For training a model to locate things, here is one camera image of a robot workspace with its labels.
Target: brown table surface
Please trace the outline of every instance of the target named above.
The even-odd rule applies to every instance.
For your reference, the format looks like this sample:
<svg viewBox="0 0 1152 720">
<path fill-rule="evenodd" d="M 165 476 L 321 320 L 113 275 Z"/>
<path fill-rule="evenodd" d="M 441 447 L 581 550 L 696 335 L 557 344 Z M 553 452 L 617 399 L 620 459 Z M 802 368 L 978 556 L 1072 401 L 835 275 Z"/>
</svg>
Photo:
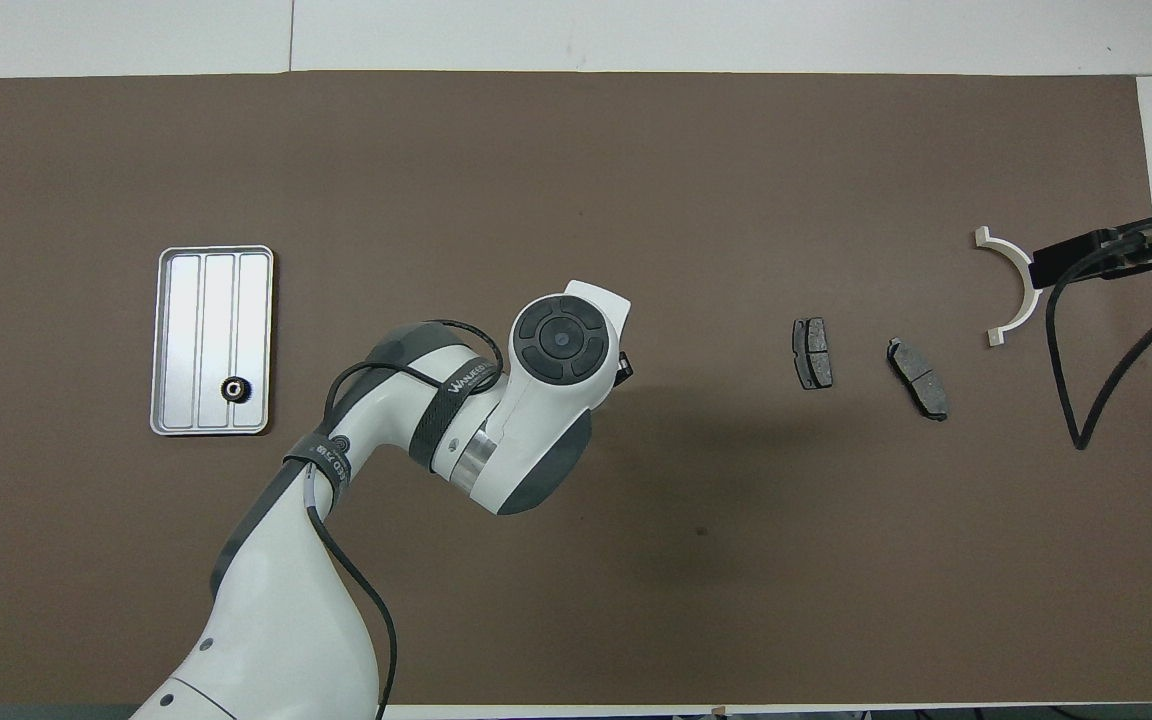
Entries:
<svg viewBox="0 0 1152 720">
<path fill-rule="evenodd" d="M 574 276 L 634 301 L 637 374 L 552 500 L 494 518 L 387 448 L 333 515 L 394 702 L 1152 700 L 1152 350 L 1075 452 L 1038 320 L 984 342 L 1020 282 L 972 242 L 1147 214 L 1130 78 L 0 79 L 0 702 L 139 702 L 339 369 Z M 157 256 L 228 243 L 278 253 L 274 423 L 157 437 Z M 1066 297 L 1085 409 L 1152 278 Z"/>
</svg>

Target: white curved bracket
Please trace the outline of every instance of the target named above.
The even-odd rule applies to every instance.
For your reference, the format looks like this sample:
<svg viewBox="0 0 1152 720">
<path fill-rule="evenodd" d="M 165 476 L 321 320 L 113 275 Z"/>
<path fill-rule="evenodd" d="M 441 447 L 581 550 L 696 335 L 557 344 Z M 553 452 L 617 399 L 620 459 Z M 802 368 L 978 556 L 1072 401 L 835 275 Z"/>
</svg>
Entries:
<svg viewBox="0 0 1152 720">
<path fill-rule="evenodd" d="M 987 247 L 988 250 L 993 250 L 1002 255 L 1007 260 L 1011 260 L 1011 265 L 1015 265 L 1016 272 L 1020 273 L 1020 286 L 1024 293 L 1020 300 L 1020 310 L 1016 310 L 1016 316 L 1011 318 L 1011 321 L 1000 325 L 996 328 L 988 328 L 984 333 L 990 339 L 990 347 L 995 347 L 1005 342 L 1002 334 L 1018 328 L 1022 323 L 1029 319 L 1030 314 L 1034 313 L 1034 306 L 1038 306 L 1038 296 L 1043 295 L 1043 290 L 1034 290 L 1034 283 L 1029 278 L 1029 255 L 1024 250 L 1021 250 L 1006 240 L 990 237 L 987 225 L 980 225 L 979 228 L 975 229 L 975 237 L 977 238 L 977 247 Z"/>
</svg>

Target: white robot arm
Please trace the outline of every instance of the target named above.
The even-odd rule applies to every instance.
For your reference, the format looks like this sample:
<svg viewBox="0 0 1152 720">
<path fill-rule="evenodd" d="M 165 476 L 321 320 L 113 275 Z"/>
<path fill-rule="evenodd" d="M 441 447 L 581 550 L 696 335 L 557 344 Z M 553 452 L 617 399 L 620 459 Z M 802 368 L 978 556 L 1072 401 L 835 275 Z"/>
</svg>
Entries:
<svg viewBox="0 0 1152 720">
<path fill-rule="evenodd" d="M 531 302 L 509 333 L 515 374 L 497 382 L 502 369 L 442 324 L 391 332 L 238 523 L 212 571 L 204 632 L 132 717 L 374 714 L 376 653 L 308 514 L 325 520 L 381 445 L 406 448 L 493 514 L 536 507 L 576 464 L 591 411 L 623 377 L 628 310 L 577 281 Z"/>
</svg>

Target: silver rectangular tray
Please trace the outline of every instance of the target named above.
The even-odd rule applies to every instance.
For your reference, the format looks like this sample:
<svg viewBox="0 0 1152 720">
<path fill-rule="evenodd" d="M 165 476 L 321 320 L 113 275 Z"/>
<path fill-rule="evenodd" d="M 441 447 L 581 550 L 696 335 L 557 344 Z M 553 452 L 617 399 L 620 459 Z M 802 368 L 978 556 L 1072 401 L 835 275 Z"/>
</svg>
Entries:
<svg viewBox="0 0 1152 720">
<path fill-rule="evenodd" d="M 273 302 L 274 252 L 268 247 L 162 251 L 150 396 L 156 433 L 255 434 L 265 429 Z M 230 378 L 250 382 L 247 400 L 221 396 Z"/>
</svg>

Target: white tile floor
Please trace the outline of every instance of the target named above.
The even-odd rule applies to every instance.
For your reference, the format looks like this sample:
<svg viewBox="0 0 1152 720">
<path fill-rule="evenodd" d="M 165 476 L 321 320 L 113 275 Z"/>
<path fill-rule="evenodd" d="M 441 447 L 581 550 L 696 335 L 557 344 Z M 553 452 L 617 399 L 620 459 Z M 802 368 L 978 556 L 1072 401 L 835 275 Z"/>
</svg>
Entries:
<svg viewBox="0 0 1152 720">
<path fill-rule="evenodd" d="M 0 0 L 0 77 L 369 68 L 1152 76 L 1152 0 Z M 1152 77 L 1139 91 L 1152 185 Z M 391 717 L 617 710 L 708 707 Z"/>
</svg>

